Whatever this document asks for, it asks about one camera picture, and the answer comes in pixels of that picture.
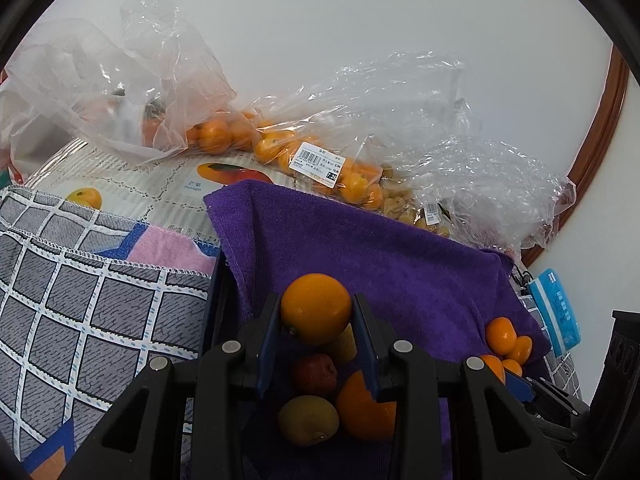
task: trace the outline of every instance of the red fruit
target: red fruit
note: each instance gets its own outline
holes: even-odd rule
[[[313,354],[293,365],[291,381],[302,394],[325,397],[338,385],[338,371],[327,354]]]

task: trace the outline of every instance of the purple towel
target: purple towel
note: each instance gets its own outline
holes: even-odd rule
[[[322,272],[350,294],[363,292],[376,317],[435,358],[461,362],[490,353],[484,327],[498,316],[533,339],[531,362],[550,349],[511,288],[512,263],[502,254],[254,180],[220,189],[204,202],[238,282],[238,322],[255,317],[268,292],[282,293],[302,274]],[[280,436],[276,414],[295,395],[287,371],[305,351],[310,352],[282,336],[270,390],[242,432],[243,451],[256,473],[261,480],[386,478],[389,444],[359,442],[340,430],[323,444],[294,448]],[[344,367],[338,380],[357,367]],[[443,478],[450,478],[444,401],[440,411]]]

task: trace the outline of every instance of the blue wet wipes package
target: blue wet wipes package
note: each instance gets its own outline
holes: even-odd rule
[[[527,288],[545,321],[554,354],[556,357],[566,354],[580,342],[580,327],[558,275],[547,269]]]

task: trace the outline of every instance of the wooden frame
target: wooden frame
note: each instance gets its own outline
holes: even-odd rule
[[[611,49],[609,73],[607,73],[607,81],[600,98],[598,111],[593,118],[589,133],[587,133],[587,137],[580,147],[574,165],[569,171],[569,178],[575,183],[575,205],[560,214],[558,230],[562,228],[578,207],[580,200],[589,189],[604,160],[618,126],[622,104],[625,101],[628,79],[629,67],[622,58],[620,51],[614,46]],[[544,249],[540,246],[522,251],[522,263],[527,267],[530,266],[543,251]]]

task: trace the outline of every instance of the barcode label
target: barcode label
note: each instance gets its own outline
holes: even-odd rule
[[[344,157],[328,152],[309,142],[303,142],[293,156],[289,167],[311,177],[316,182],[333,188],[344,165]]]
[[[427,204],[424,206],[424,216],[427,221],[427,225],[434,225],[440,223],[440,211],[438,204]]]

